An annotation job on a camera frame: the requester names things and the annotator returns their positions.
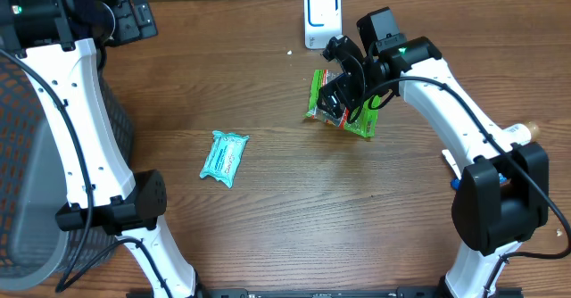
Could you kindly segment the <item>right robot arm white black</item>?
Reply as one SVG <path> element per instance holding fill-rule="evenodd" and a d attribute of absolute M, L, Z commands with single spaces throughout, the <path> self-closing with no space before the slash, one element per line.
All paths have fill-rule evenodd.
<path fill-rule="evenodd" d="M 461 244 L 434 297 L 518 297 L 498 288 L 511 254 L 545 225 L 549 159 L 528 125 L 498 127 L 454 78 L 441 51 L 426 37 L 407 39 L 389 8 L 357 23 L 360 42 L 331 37 L 323 55 L 342 73 L 317 99 L 328 115 L 355 121 L 399 96 L 429 122 L 459 170 L 451 207 Z"/>

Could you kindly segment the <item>teal wet wipes pack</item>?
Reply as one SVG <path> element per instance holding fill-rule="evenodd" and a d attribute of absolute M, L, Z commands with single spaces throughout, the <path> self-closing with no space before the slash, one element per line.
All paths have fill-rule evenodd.
<path fill-rule="evenodd" d="M 213 130 L 213 143 L 199 177 L 212 177 L 228 188 L 234 184 L 237 169 L 249 136 Z"/>

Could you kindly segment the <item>white tube with gold cap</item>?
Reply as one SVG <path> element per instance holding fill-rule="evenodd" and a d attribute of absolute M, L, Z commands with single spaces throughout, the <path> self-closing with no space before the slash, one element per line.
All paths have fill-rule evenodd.
<path fill-rule="evenodd" d="M 538 125 L 533 121 L 528 121 L 526 123 L 517 123 L 510 127 L 503 129 L 503 132 L 512 137 L 516 143 L 520 145 L 527 145 L 533 142 L 540 135 L 540 129 Z M 442 156 L 444 160 L 450 166 L 452 172 L 455 174 L 456 179 L 460 179 L 461 172 L 448 149 L 442 150 Z"/>

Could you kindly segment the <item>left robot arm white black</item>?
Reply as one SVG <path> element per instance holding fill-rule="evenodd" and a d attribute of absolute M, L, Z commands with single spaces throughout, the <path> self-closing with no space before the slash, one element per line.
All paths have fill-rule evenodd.
<path fill-rule="evenodd" d="M 152 296 L 202 293 L 167 226 L 164 179 L 158 170 L 129 168 L 102 93 L 107 49 L 157 33 L 148 0 L 1 0 L 1 54 L 35 89 L 65 174 L 67 201 L 57 225 L 81 234 L 57 292 L 90 270 L 80 256 L 91 231 L 101 228 L 128 248 Z"/>

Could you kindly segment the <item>blue snack wrapper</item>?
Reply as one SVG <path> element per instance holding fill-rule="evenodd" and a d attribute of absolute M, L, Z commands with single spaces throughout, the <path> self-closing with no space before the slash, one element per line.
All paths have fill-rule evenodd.
<path fill-rule="evenodd" d="M 503 184 L 506 184 L 509 180 L 500 173 L 499 174 L 499 181 L 500 181 L 500 184 L 503 185 Z M 459 185 L 460 185 L 460 179 L 459 178 L 454 178 L 451 181 L 451 188 L 453 190 L 458 191 Z"/>

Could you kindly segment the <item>Haribo gummy candy bag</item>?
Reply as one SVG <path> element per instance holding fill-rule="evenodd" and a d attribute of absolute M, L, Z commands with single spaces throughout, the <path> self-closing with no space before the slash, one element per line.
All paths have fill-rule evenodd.
<path fill-rule="evenodd" d="M 370 110 L 364 105 L 363 111 L 358 119 L 353 123 L 348 123 L 348 112 L 342 107 L 343 117 L 336 119 L 328 113 L 318 108 L 318 92 L 325 84 L 337 76 L 336 72 L 331 70 L 315 70 L 310 85 L 310 97 L 308 111 L 305 113 L 306 118 L 322 121 L 331 126 L 349 131 L 360 137 L 369 138 L 375 135 L 375 129 L 378 118 L 377 110 Z"/>

